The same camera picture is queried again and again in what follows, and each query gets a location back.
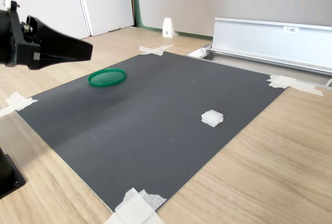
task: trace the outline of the gray mat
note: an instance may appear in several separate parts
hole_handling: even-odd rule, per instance
[[[33,97],[18,113],[112,209],[134,187],[169,199],[284,90],[269,76],[164,52],[111,67],[108,88],[87,76]],[[224,114],[213,128],[210,110]]]

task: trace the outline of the wooden table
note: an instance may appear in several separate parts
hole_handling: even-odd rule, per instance
[[[0,107],[140,54],[175,45],[187,54],[210,40],[129,27],[86,39],[92,61],[29,71],[0,67]],[[278,97],[158,212],[165,223],[332,223],[332,91],[292,88]],[[112,211],[12,113],[0,118],[0,146],[27,183],[0,200],[0,223],[103,223]]]

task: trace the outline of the white sponge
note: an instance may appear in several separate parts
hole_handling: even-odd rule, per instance
[[[202,122],[212,127],[215,127],[219,123],[223,122],[223,120],[224,120],[224,115],[218,113],[215,110],[210,110],[202,114]]]

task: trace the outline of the green trim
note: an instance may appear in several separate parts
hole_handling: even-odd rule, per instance
[[[134,11],[135,11],[135,25],[136,27],[147,29],[150,31],[159,31],[161,32],[161,29],[157,28],[152,28],[152,27],[146,27],[143,22],[142,22],[142,17],[141,17],[141,11],[140,11],[140,2],[139,0],[134,0]],[[189,37],[195,37],[195,38],[201,38],[201,39],[208,39],[212,40],[212,36],[202,36],[202,35],[196,35],[196,34],[190,34],[190,33],[184,33],[184,32],[179,32],[180,36],[189,36]]]

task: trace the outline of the white label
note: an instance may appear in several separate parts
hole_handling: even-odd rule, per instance
[[[300,31],[300,28],[295,28],[295,27],[284,27],[284,32],[286,33],[294,33],[294,34],[297,34],[299,33]]]

